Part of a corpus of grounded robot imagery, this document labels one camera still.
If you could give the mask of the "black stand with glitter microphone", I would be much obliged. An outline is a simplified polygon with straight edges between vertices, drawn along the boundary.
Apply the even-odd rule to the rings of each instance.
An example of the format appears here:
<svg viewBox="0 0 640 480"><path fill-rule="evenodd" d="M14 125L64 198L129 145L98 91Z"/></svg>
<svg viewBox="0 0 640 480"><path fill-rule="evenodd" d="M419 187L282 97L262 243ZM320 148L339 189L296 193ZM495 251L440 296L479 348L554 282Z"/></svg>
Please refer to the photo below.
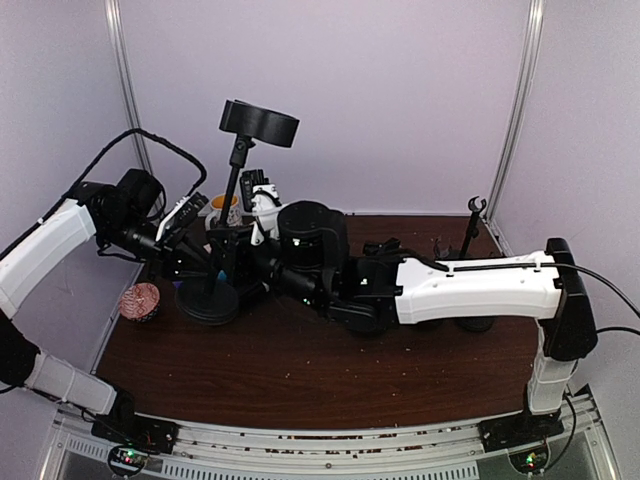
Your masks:
<svg viewBox="0 0 640 480"><path fill-rule="evenodd" d="M362 253L364 256L395 255L400 247L400 240L392 237L384 242L367 241L363 245Z"/></svg>

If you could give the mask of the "black stand for purple microphone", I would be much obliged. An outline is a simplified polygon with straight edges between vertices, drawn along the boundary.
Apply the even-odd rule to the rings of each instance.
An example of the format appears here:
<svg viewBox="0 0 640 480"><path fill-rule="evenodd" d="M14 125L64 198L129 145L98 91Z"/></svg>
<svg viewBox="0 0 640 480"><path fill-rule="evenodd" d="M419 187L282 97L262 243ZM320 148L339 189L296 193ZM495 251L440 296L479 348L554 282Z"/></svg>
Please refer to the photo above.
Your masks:
<svg viewBox="0 0 640 480"><path fill-rule="evenodd" d="M452 245L443 242L440 238L435 239L432 253L435 260L454 260L457 256L457 252Z"/></svg>

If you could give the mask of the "black stand for pink microphone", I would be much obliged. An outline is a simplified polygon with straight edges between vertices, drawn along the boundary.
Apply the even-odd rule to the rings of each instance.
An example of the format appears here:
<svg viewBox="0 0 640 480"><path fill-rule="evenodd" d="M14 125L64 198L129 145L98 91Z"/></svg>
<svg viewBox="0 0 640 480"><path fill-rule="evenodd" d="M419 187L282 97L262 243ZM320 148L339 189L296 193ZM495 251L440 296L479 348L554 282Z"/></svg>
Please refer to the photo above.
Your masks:
<svg viewBox="0 0 640 480"><path fill-rule="evenodd" d="M487 207L487 200L485 198L480 198L479 196L474 196L469 199L467 207L470 211L470 216L460 248L461 259L464 259L467 256L471 241L479 234L478 223L481 219L482 213Z"/></svg>

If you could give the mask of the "black stand with blue microphone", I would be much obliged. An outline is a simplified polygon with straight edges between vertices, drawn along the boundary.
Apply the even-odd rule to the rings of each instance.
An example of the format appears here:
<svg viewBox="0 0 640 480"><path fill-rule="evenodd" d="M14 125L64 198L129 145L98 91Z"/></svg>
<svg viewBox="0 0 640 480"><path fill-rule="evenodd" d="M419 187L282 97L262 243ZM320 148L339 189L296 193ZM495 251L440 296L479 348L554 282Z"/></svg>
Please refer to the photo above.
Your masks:
<svg viewBox="0 0 640 480"><path fill-rule="evenodd" d="M456 324L463 330L471 333L484 333L489 331L495 323L494 319L459 319Z"/></svg>

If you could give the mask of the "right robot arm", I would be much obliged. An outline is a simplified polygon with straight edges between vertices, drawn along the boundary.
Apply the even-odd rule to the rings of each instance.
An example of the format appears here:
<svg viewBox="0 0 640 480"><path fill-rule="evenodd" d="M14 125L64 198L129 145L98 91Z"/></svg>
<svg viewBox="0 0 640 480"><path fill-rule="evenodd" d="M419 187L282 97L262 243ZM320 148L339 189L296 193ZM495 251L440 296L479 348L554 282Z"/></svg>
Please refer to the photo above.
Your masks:
<svg viewBox="0 0 640 480"><path fill-rule="evenodd" d="M513 419L519 440L535 440L551 424L579 360L597 344L591 302L567 242L544 250L485 260L429 259L398 240L349 252L345 215L315 201L284 203L274 185L250 188L251 222L227 225L228 209L205 226L218 267L231 279L239 260L249 277L321 315L362 333L460 319L498 316L535 320L538 346Z"/></svg>

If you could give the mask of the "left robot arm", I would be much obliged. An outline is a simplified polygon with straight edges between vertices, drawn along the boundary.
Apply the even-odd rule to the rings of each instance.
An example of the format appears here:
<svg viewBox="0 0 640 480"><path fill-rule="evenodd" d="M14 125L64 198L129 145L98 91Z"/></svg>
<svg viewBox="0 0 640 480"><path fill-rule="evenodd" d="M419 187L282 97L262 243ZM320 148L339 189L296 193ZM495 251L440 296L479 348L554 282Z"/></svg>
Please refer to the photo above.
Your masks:
<svg viewBox="0 0 640 480"><path fill-rule="evenodd" d="M137 442L144 424L125 392L77 369L29 341L14 325L22 304L41 281L81 245L94 240L101 255L157 261L170 279L199 276L209 266L206 250L188 228L208 199L191 188L172 209L152 210L166 198L148 171L128 170L117 184L91 182L85 173L1 253L1 382L5 392L25 388L105 417L106 429L123 444Z"/></svg>

